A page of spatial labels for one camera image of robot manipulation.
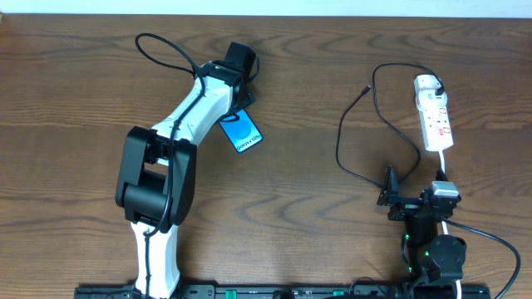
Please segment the blue Galaxy smartphone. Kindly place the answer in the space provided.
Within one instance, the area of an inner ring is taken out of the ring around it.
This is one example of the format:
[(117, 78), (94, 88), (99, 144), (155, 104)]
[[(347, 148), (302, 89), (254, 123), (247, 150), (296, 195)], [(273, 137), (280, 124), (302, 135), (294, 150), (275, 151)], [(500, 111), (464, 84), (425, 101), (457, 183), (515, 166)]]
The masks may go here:
[(240, 110), (222, 119), (219, 125), (239, 154), (258, 145), (264, 139), (246, 110)]

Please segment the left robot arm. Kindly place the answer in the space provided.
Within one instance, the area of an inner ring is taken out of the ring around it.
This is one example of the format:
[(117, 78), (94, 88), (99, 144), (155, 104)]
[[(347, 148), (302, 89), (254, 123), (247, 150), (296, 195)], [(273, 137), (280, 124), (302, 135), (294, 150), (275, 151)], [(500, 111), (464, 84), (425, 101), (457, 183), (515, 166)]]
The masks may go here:
[(254, 102), (254, 50), (231, 42), (224, 59), (190, 64), (194, 84), (166, 118), (127, 134), (116, 186), (137, 241), (136, 298), (170, 298), (180, 283), (177, 242), (195, 196), (198, 147), (213, 126)]

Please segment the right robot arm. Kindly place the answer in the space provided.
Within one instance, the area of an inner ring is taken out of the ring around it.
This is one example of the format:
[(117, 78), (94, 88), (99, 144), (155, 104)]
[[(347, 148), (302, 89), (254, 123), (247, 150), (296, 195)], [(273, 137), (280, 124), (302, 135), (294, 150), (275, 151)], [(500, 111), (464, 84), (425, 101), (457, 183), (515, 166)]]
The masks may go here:
[(442, 171), (436, 172), (431, 187), (415, 198), (399, 194), (396, 173), (387, 167), (377, 205), (387, 206), (387, 217), (405, 224), (401, 255), (411, 275), (397, 295), (403, 298), (457, 298), (456, 282), (463, 278), (466, 242), (439, 233), (438, 224), (453, 215), (461, 201), (454, 183)]

